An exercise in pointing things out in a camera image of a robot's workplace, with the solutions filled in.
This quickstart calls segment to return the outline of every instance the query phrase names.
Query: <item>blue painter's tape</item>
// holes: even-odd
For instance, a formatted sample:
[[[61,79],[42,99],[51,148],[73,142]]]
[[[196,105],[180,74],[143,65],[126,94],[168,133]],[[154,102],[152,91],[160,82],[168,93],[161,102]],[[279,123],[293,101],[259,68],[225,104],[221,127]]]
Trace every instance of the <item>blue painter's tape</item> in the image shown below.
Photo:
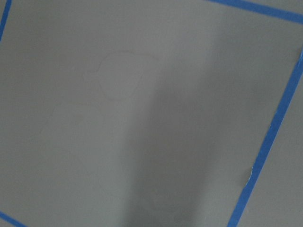
[[[236,8],[264,14],[270,17],[276,17],[283,20],[292,21],[295,23],[303,24],[303,15],[298,13],[293,13],[290,11],[277,9],[270,6],[264,6],[257,3],[243,1],[243,0],[207,0],[217,3],[221,3],[227,6],[233,6]]]
[[[22,223],[20,223],[17,220],[11,218],[10,216],[6,215],[5,213],[3,213],[1,211],[0,211],[0,218],[2,218],[3,220],[5,220],[6,222],[12,224],[15,227],[26,227]]]
[[[2,14],[2,19],[1,19],[1,22],[0,22],[0,41],[2,39],[5,24],[6,24],[6,21],[8,19],[8,16],[9,16],[9,9],[10,9],[11,3],[12,3],[12,0],[7,0],[6,3],[5,3],[4,11],[3,11],[3,14]]]
[[[255,164],[253,165],[251,176],[250,176],[246,186],[243,188],[243,191],[239,197],[238,203],[232,213],[232,216],[229,220],[227,227],[236,227],[238,225],[238,222],[240,221],[242,213],[250,198],[252,190],[254,189],[254,186],[258,180],[258,177],[259,177],[260,172],[263,168],[263,165],[266,161],[266,158],[269,154],[269,151],[275,141],[276,135],[282,124],[282,121],[287,112],[289,104],[294,96],[294,92],[298,86],[302,73],[303,73],[303,50],[301,52],[298,62],[296,63],[296,65],[294,67],[294,70],[286,85],[285,91],[283,93],[279,106],[276,110],[274,118],[273,118],[271,125],[267,131],[267,134],[263,140],[260,151],[259,151],[258,156],[255,161]]]

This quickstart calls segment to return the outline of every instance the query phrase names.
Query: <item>gray painted surface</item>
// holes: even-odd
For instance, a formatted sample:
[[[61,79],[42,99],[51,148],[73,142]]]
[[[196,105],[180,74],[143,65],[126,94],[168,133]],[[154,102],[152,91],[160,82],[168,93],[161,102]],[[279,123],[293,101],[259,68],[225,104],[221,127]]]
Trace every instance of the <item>gray painted surface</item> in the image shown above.
[[[200,0],[14,1],[0,45],[0,210],[31,227],[226,226],[302,35]],[[283,150],[297,96],[240,226],[302,209],[286,182],[275,191],[278,163],[301,168],[299,142]]]
[[[10,223],[0,219],[0,226],[1,227],[13,227]]]
[[[5,1],[1,1],[0,2],[0,12],[2,13],[3,12],[3,10],[4,10],[4,6],[5,6]]]

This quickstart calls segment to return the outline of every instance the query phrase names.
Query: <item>blue tape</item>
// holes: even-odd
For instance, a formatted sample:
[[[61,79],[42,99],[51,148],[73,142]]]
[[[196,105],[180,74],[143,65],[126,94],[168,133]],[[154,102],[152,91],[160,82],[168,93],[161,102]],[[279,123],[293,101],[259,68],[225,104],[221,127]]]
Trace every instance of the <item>blue tape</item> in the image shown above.
[[[213,1],[217,3],[221,3],[223,5],[227,6],[233,6],[236,8],[264,14],[270,17],[276,17],[283,20],[292,21],[295,23],[303,24],[303,15],[298,13],[293,13],[290,11],[277,9],[270,6],[264,6],[257,3],[252,3],[249,1],[243,1],[243,0],[207,0],[207,1]]]
[[[2,19],[1,19],[1,22],[0,22],[0,41],[2,39],[5,24],[6,24],[6,21],[8,19],[8,16],[9,16],[9,9],[10,9],[11,3],[12,3],[12,0],[7,0],[6,3],[5,3],[4,11],[3,11],[3,14],[2,14]]]
[[[5,213],[3,213],[1,211],[0,211],[0,218],[2,218],[3,220],[5,220],[6,222],[12,224],[15,227],[26,227],[22,223],[20,223],[17,220],[11,218],[10,216],[6,215]]]
[[[290,79],[287,83],[287,86],[281,98],[280,104],[276,110],[274,118],[271,122],[271,125],[261,145],[255,164],[253,165],[252,168],[251,176],[246,186],[243,188],[243,191],[239,197],[238,203],[232,213],[232,216],[228,222],[227,227],[236,227],[243,214],[245,206],[258,180],[258,177],[266,161],[266,158],[269,154],[269,151],[275,141],[276,135],[282,124],[282,121],[287,112],[289,104],[294,96],[294,92],[298,86],[302,73],[303,73],[303,50],[301,51],[300,58],[294,67],[294,70],[290,76]]]

